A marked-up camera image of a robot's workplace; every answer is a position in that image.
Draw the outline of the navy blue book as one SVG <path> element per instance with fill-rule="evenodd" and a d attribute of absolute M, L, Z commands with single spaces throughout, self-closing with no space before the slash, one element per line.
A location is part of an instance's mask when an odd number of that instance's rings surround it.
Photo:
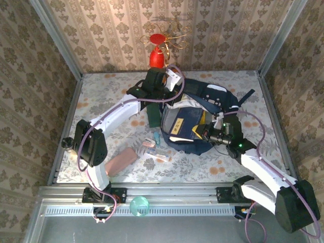
<path fill-rule="evenodd" d="M 200 123 L 204 112 L 201 108 L 180 108 L 169 130 L 169 139 L 172 142 L 193 142 L 196 139 L 196 134 L 192 129 Z"/>

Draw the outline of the dark green pencil case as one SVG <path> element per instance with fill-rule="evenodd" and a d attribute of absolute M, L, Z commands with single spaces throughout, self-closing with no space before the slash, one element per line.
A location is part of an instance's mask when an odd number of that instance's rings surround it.
<path fill-rule="evenodd" d="M 161 113 L 158 103 L 151 103 L 147 106 L 147 117 L 150 128 L 158 128 L 161 124 Z"/>

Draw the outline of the navy blue backpack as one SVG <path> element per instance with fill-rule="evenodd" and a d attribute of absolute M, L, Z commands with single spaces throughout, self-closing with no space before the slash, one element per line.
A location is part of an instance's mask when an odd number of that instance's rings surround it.
<path fill-rule="evenodd" d="M 214 114 L 223 112 L 225 117 L 237 117 L 236 112 L 241 105 L 254 93 L 250 90 L 243 98 L 238 100 L 225 87 L 200 82 L 194 79 L 185 79 L 184 90 L 181 95 L 174 100 L 172 106 L 166 105 L 162 110 L 161 117 L 161 132 L 166 144 L 177 150 L 183 151 L 187 154 L 201 155 L 218 146 L 210 143 L 208 140 L 203 140 L 198 137 L 193 142 L 172 142 L 169 139 L 169 130 L 176 118 L 180 108 L 195 107 L 206 111 L 205 125 L 212 125 L 212 118 Z"/>

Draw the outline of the clear pen pack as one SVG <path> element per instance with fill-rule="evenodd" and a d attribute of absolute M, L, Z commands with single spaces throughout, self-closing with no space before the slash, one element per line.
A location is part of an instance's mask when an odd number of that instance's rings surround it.
<path fill-rule="evenodd" d="M 146 152 L 146 154 L 150 155 L 151 157 L 153 157 L 159 161 L 163 161 L 163 162 L 169 161 L 169 159 L 171 158 L 164 151 L 155 149 L 155 148 L 147 148 L 145 152 Z"/>

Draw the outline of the pink pencil case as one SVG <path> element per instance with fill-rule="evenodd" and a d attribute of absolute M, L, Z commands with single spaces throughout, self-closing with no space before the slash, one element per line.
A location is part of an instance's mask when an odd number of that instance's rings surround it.
<path fill-rule="evenodd" d="M 114 177 L 131 163 L 137 160 L 138 156 L 136 152 L 128 147 L 124 149 L 120 154 L 112 158 L 105 165 L 105 171 L 107 176 Z"/>

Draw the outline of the red bell ornament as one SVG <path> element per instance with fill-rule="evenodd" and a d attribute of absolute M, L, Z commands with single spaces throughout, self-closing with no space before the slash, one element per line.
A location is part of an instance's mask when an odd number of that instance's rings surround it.
<path fill-rule="evenodd" d="M 155 46 L 150 53 L 149 66 L 156 68 L 164 68 L 165 66 L 164 54 L 158 46 Z"/>

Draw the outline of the red and gold ornament stand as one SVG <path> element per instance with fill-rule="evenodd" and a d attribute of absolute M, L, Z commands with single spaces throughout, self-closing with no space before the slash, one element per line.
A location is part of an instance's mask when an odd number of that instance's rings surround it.
<path fill-rule="evenodd" d="M 171 50 L 173 49 L 182 50 L 188 46 L 188 43 L 185 40 L 185 38 L 191 34 L 191 27 L 182 26 L 180 22 L 175 19 L 173 19 L 169 23 L 167 28 L 162 28 L 159 26 L 159 24 L 149 21 L 146 25 L 146 31 L 147 33 L 140 37 L 140 42 L 144 45 L 152 45 L 149 51 L 149 57 L 150 57 L 150 53 L 156 46 L 155 44 L 150 42 L 149 40 L 150 36 L 156 33 L 161 33 L 166 36 L 166 41 L 163 44 L 158 46 L 164 54 L 164 58 L 165 58 L 164 68 L 166 68 L 170 62 Z"/>

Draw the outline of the red round ornament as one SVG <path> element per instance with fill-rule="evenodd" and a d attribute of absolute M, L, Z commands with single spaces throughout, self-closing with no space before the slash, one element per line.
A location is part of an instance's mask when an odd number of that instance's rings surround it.
<path fill-rule="evenodd" d="M 159 46 L 166 41 L 166 36 L 161 33 L 156 33 L 150 36 L 150 42 Z"/>

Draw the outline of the teal translucent tape roll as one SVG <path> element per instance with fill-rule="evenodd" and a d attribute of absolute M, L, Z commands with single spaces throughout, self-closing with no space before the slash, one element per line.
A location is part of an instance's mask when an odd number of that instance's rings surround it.
<path fill-rule="evenodd" d="M 149 201 L 143 196 L 137 196 L 130 202 L 130 212 L 136 217 L 143 217 L 149 213 Z"/>

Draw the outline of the black lidded small jar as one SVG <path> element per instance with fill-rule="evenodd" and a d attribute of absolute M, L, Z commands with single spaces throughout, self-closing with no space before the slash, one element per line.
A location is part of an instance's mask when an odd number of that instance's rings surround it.
<path fill-rule="evenodd" d="M 72 137 L 65 137 L 61 141 L 61 147 L 65 151 L 74 151 L 74 139 Z"/>

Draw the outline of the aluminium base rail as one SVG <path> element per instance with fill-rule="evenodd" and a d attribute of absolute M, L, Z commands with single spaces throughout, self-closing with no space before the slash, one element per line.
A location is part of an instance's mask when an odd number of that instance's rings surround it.
<path fill-rule="evenodd" d="M 48 198 L 74 198 L 81 200 L 89 184 L 63 183 L 42 186 L 39 195 Z M 113 183 L 111 188 L 126 188 L 127 201 L 143 196 L 149 201 L 170 204 L 218 203 L 217 187 L 233 187 L 232 183 Z"/>

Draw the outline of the aluminium frame post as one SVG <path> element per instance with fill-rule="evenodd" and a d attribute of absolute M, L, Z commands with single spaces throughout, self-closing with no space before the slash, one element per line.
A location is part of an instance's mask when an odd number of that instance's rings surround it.
<path fill-rule="evenodd" d="M 71 49 L 68 47 L 68 44 L 64 39 L 63 32 L 60 30 L 59 24 L 55 21 L 54 15 L 50 13 L 50 9 L 47 7 L 45 0 L 29 1 L 38 14 L 41 22 L 45 26 L 47 32 L 54 41 L 60 54 L 64 58 L 66 64 L 69 67 L 69 70 L 74 75 L 76 81 L 80 81 L 83 72 L 79 68 Z"/>
<path fill-rule="evenodd" d="M 260 76 L 265 76 L 278 55 L 280 49 L 283 47 L 285 40 L 290 34 L 298 17 L 306 6 L 308 0 L 293 0 L 285 18 L 283 19 L 280 28 L 275 35 L 260 67 L 258 73 Z"/>

